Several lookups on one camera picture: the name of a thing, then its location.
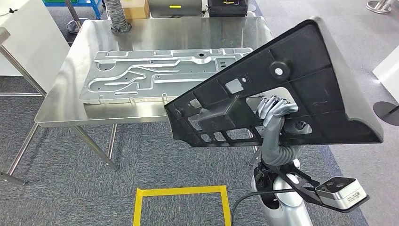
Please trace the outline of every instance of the flexible duct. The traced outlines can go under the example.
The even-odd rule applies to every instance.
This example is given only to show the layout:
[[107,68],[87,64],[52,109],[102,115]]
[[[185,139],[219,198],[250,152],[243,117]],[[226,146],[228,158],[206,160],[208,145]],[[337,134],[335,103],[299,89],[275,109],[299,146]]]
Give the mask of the flexible duct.
[[111,18],[111,30],[114,33],[130,31],[132,26],[126,21],[120,0],[105,0],[108,16]]

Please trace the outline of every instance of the rectangular hole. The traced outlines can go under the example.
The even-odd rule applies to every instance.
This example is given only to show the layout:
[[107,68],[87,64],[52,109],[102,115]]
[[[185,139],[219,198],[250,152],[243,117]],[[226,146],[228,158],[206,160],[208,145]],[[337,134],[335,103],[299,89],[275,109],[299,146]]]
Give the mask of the rectangular hole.
[[202,107],[202,105],[200,104],[200,102],[196,98],[190,101],[190,105],[195,107],[195,108]]
[[247,128],[228,130],[226,133],[232,140],[249,139],[249,134],[252,134]]
[[205,141],[205,142],[211,142],[211,138],[208,136],[208,134],[202,134],[201,138]]
[[244,90],[244,88],[241,85],[241,82],[238,79],[234,79],[226,83],[225,86],[231,92],[231,94],[235,94],[237,92]]
[[256,129],[256,131],[258,131],[259,135],[261,135],[261,137],[263,137],[264,126],[256,126],[255,129]]
[[313,132],[311,126],[305,121],[291,121],[285,123],[284,130],[289,134],[310,134]]
[[214,133],[214,136],[217,141],[225,141],[226,140],[221,132]]
[[188,122],[191,126],[196,130],[202,130],[202,127],[198,124],[198,116],[199,114],[195,114],[193,116],[188,117]]

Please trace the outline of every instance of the round hole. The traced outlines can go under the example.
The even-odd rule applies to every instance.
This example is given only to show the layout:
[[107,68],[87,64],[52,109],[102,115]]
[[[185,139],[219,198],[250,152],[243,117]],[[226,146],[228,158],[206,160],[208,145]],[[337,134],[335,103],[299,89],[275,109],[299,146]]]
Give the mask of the round hole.
[[274,69],[274,73],[276,73],[276,75],[280,76],[283,74],[283,70],[281,68],[276,68],[276,69]]

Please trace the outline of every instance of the white wall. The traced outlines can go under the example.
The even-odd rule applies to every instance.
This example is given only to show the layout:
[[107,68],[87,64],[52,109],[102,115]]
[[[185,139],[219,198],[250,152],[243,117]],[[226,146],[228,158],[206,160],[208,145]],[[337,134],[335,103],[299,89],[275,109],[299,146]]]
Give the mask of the white wall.
[[[0,27],[10,33],[3,46],[48,92],[69,46],[41,0],[0,0],[0,14],[8,8],[18,11],[0,16]],[[19,73],[1,57],[0,75]]]

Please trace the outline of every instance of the blue shelf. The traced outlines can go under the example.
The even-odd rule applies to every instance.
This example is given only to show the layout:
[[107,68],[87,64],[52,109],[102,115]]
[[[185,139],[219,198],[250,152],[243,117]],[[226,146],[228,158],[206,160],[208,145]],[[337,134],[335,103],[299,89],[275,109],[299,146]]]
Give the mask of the blue shelf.
[[[65,2],[45,2],[42,0],[44,5],[47,7],[66,7]],[[98,6],[102,3],[101,0],[78,0],[78,2],[73,2],[74,7],[91,7],[94,10],[96,19],[101,19],[101,13],[98,10]]]

